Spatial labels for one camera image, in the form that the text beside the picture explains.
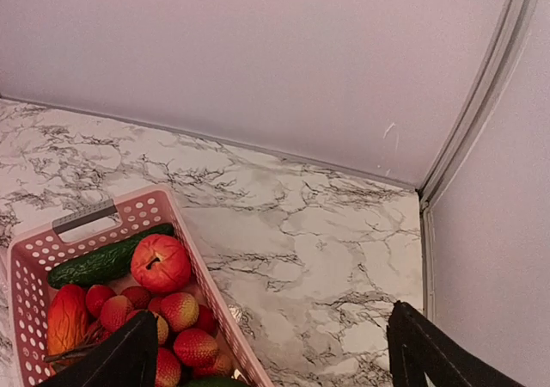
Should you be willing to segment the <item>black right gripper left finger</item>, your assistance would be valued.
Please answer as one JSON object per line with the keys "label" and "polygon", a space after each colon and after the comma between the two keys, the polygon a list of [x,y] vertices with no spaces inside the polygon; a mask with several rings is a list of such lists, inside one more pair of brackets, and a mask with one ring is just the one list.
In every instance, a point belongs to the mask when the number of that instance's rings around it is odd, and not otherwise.
{"label": "black right gripper left finger", "polygon": [[46,357],[69,361],[40,386],[153,386],[158,354],[157,319],[142,311],[102,343]]}

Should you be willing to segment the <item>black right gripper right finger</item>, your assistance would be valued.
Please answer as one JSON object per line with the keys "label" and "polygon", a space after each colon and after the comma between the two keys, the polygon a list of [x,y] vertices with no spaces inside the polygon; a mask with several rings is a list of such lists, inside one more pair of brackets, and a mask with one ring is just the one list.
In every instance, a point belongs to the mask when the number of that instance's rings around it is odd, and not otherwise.
{"label": "black right gripper right finger", "polygon": [[387,338],[394,386],[522,386],[460,347],[406,302],[394,303]]}

